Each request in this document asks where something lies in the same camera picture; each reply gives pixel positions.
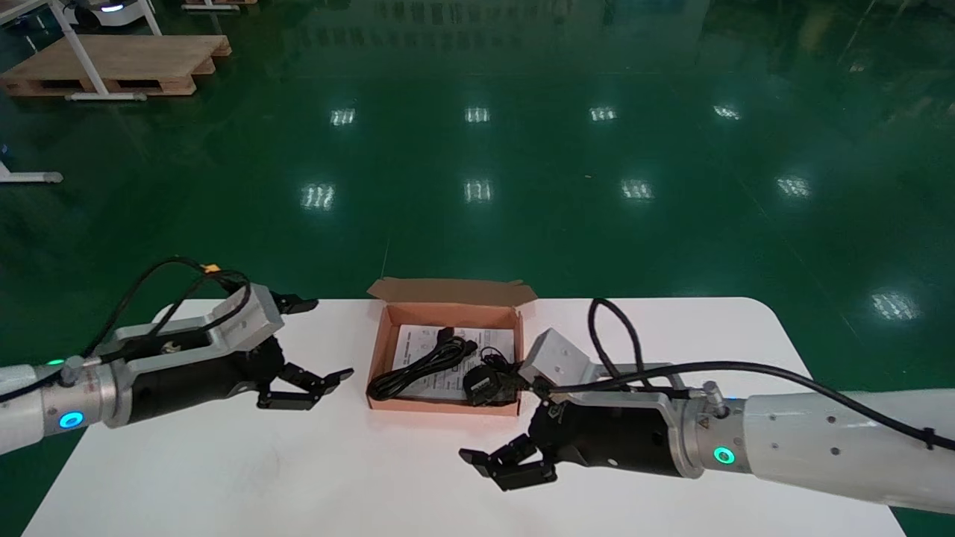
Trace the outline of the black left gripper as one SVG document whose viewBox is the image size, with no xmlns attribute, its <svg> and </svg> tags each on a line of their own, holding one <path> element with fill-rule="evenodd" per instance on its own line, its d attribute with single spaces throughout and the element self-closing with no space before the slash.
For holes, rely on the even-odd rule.
<svg viewBox="0 0 955 537">
<path fill-rule="evenodd" d="M 317 308 L 319 299 L 272 292 L 278 313 L 301 314 Z M 137 375 L 131 388 L 131 411 L 126 424 L 187 410 L 211 401 L 227 400 L 258 389 L 260 410 L 310 411 L 326 395 L 354 374 L 348 368 L 321 377 L 284 360 L 278 343 L 262 343 L 252 351 Z M 297 392 L 277 392 L 273 380 L 282 380 Z"/>
</svg>

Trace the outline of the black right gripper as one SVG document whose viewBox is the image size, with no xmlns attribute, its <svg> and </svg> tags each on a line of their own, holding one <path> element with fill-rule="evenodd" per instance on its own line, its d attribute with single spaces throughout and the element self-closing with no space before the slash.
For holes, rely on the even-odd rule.
<svg viewBox="0 0 955 537">
<path fill-rule="evenodd" d="M 552 404 L 555 384 L 542 375 L 516 374 L 516 391 Z M 539 461 L 532 456 L 542 452 Z M 562 402 L 540 406 L 522 434 L 488 454 L 463 448 L 458 456 L 503 492 L 548 485 L 558 480 L 555 462 L 583 467 L 679 477 L 669 441 L 669 424 L 655 409 L 583 406 Z"/>
</svg>

